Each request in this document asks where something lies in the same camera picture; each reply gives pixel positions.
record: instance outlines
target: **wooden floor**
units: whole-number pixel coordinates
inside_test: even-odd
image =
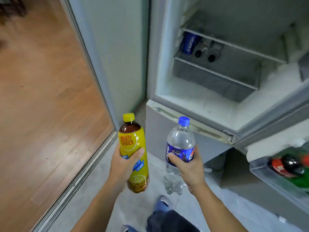
[[[29,231],[112,130],[59,0],[0,25],[0,231]]]

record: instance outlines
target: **yellow bottle cap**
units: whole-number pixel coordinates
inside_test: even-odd
[[[134,120],[135,120],[134,113],[123,114],[123,121],[124,122],[131,122],[131,121],[134,121]]]

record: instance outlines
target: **blue pepsi can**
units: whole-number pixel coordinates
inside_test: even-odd
[[[192,54],[194,47],[200,40],[201,37],[199,35],[190,32],[184,32],[183,40],[181,43],[181,51],[184,54]]]

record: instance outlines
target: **blue bottle cap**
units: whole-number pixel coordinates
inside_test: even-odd
[[[189,126],[190,118],[186,116],[181,116],[179,117],[178,124],[180,124],[181,126]]]

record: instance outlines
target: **forearm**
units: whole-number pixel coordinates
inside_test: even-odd
[[[122,187],[108,179],[71,232],[104,232]]]
[[[207,185],[200,187],[194,195],[211,232],[247,232]]]

